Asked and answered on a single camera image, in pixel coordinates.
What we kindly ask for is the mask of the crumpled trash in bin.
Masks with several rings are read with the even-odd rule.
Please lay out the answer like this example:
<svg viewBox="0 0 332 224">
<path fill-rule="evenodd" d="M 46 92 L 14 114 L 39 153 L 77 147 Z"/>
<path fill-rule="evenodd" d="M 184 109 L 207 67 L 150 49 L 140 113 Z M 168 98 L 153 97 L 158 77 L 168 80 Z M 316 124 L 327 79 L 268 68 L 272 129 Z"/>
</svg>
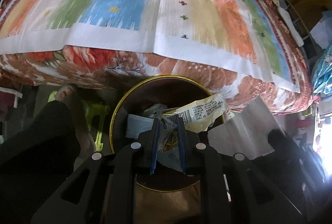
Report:
<svg viewBox="0 0 332 224">
<path fill-rule="evenodd" d="M 129 114 L 127 118 L 126 138 L 137 140 L 140 133 L 152 130 L 155 118 L 161 120 L 161 126 L 163 127 L 161 133 L 162 140 L 168 138 L 172 131 L 177 128 L 177 124 L 162 116 L 166 110 L 166 105 L 154 104 L 144 110 L 141 115 Z"/>
</svg>

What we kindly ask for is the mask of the round trash bin gold rim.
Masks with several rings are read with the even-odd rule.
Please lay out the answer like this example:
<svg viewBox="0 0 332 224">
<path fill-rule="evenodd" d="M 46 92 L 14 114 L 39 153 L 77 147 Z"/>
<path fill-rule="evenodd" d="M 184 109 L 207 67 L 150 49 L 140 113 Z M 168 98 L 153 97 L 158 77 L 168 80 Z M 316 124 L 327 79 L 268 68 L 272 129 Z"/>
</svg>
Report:
<svg viewBox="0 0 332 224">
<path fill-rule="evenodd" d="M 203 86 L 180 76 L 157 76 L 134 86 L 120 100 L 115 108 L 110 125 L 110 145 L 112 152 L 121 157 L 131 153 L 133 173 L 136 183 L 148 190 L 175 192 L 190 188 L 199 182 L 194 166 L 194 147 L 205 141 L 207 131 L 224 122 L 224 114 L 218 117 L 206 131 L 194 133 L 186 130 L 186 172 L 181 168 L 178 144 L 165 152 L 157 150 L 154 174 L 150 174 L 152 131 L 139 134 L 137 140 L 126 138 L 129 114 L 141 115 L 154 104 L 164 104 L 167 109 L 176 109 L 196 100 L 214 95 Z"/>
</svg>

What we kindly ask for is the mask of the colourful striped bed mat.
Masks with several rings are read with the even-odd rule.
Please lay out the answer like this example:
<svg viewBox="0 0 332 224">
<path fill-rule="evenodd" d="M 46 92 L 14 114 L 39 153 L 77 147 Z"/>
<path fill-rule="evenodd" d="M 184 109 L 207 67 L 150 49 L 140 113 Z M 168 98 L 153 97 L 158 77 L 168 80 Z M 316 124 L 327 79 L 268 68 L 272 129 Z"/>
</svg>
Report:
<svg viewBox="0 0 332 224">
<path fill-rule="evenodd" d="M 1 0 L 1 53 L 152 53 L 299 92 L 278 1 Z"/>
</svg>

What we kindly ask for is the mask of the cream snack wrapper with barcode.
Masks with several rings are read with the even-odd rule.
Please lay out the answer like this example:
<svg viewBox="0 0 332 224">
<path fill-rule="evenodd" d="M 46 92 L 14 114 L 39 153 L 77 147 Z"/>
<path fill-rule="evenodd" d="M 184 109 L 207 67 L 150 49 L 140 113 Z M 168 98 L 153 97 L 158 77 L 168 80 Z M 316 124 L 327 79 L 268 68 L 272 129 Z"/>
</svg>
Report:
<svg viewBox="0 0 332 224">
<path fill-rule="evenodd" d="M 214 121 L 222 116 L 227 109 L 227 103 L 221 94 L 214 94 L 202 100 L 196 100 L 176 109 L 164 109 L 159 115 L 162 130 L 157 149 L 165 152 L 177 146 L 177 120 L 183 120 L 186 130 L 194 133 L 206 131 Z"/>
</svg>

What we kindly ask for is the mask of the blue polka dot cloth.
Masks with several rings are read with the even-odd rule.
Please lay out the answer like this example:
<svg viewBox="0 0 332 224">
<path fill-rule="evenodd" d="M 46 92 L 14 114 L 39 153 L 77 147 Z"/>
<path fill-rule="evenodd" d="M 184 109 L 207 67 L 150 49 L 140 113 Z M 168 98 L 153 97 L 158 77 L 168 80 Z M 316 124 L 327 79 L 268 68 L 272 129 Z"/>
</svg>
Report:
<svg viewBox="0 0 332 224">
<path fill-rule="evenodd" d="M 324 50 L 322 56 L 316 61 L 312 71 L 312 84 L 314 95 L 331 94 L 331 43 Z"/>
</svg>

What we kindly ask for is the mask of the person's foot in sandal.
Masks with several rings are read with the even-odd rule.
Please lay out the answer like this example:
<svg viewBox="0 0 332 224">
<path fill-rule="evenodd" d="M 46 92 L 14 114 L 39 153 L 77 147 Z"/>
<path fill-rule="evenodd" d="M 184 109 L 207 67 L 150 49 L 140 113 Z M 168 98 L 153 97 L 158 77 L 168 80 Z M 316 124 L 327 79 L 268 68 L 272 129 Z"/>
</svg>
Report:
<svg viewBox="0 0 332 224">
<path fill-rule="evenodd" d="M 79 158 L 87 159 L 96 151 L 95 142 L 88 129 L 87 121 L 85 119 L 83 103 L 74 86 L 62 86 L 56 96 L 55 100 L 64 103 L 70 111 L 74 122 L 76 137 L 79 142 L 81 152 Z"/>
</svg>

